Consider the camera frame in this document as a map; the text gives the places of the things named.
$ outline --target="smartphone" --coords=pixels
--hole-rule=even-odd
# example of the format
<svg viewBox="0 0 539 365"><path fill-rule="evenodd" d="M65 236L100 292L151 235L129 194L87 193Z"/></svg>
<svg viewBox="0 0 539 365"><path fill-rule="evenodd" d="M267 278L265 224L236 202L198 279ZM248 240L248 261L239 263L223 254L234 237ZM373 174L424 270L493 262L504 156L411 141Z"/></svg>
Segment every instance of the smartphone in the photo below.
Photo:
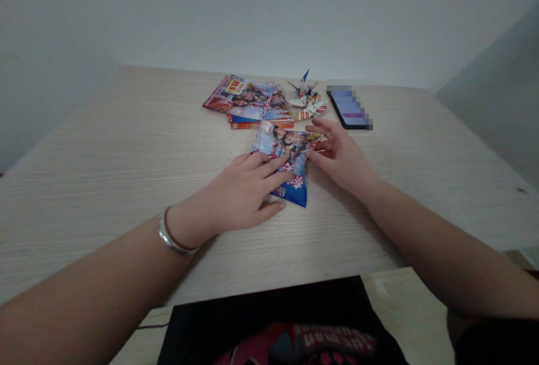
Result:
<svg viewBox="0 0 539 365"><path fill-rule="evenodd" d="M327 95L345 129L372 130L372 119L369 119L369 114L365 113L365 108L359 103L359 97L350 86L328 86Z"/></svg>

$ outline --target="silver bracelet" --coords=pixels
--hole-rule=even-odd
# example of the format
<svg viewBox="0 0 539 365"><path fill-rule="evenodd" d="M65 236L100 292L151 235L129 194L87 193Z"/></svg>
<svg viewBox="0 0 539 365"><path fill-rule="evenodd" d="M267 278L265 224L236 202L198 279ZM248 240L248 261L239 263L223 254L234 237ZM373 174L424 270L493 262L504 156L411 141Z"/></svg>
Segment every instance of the silver bracelet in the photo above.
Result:
<svg viewBox="0 0 539 365"><path fill-rule="evenodd" d="M166 208L161 214L159 215L159 236L164 241L164 243L169 246L172 250L174 250L176 253L180 253L182 256L192 256L194 253L198 251L200 247L197 247L195 249L188 249L177 242L174 241L172 236L170 235L170 232L168 231L167 226L167 212L170 209L170 207Z"/></svg>

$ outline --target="origami crane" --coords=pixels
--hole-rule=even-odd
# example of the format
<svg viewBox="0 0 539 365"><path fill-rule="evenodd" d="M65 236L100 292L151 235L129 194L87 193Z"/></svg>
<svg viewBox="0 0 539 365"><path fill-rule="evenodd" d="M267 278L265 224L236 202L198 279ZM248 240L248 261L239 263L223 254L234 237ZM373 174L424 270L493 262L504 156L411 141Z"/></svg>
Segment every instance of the origami crane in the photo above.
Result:
<svg viewBox="0 0 539 365"><path fill-rule="evenodd" d="M298 87L291 82L288 82L288 84L294 87L296 94L299 97L288 101L288 104L294 107L303 107L303 110L296 116L296 121L316 117L327 108L328 101L320 101L320 94L314 91L318 82L314 83L314 86L305 86L309 70L307 70L307 73L305 73L302 80L299 82Z"/></svg>

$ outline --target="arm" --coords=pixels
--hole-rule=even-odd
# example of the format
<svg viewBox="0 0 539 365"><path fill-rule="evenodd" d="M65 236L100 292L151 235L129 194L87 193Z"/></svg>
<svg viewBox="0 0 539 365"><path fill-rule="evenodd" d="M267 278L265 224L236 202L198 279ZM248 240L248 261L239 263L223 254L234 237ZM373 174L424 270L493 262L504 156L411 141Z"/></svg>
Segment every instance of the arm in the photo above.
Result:
<svg viewBox="0 0 539 365"><path fill-rule="evenodd" d="M208 186L169 209L172 237L193 248L267 221L284 208L261 205L294 177L274 174L287 159L238 156ZM3 305L0 363L108 363L189 261L161 240L157 218L148 219Z"/></svg>
<svg viewBox="0 0 539 365"><path fill-rule="evenodd" d="M464 314L539 318L539 282L384 182L342 126L320 118L313 123L307 130L328 140L308 158L365 205L439 300Z"/></svg>

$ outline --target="right hand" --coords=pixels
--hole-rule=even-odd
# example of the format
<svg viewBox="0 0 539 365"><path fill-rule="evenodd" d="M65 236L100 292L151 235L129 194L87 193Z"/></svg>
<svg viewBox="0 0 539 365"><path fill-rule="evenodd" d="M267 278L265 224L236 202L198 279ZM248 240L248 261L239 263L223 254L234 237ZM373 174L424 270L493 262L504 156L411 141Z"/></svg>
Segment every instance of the right hand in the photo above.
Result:
<svg viewBox="0 0 539 365"><path fill-rule="evenodd" d="M354 139L337 122L313 118L313 124L305 130L324 134L327 140L319 142L316 151L309 151L307 158L360 200L372 195L383 180Z"/></svg>

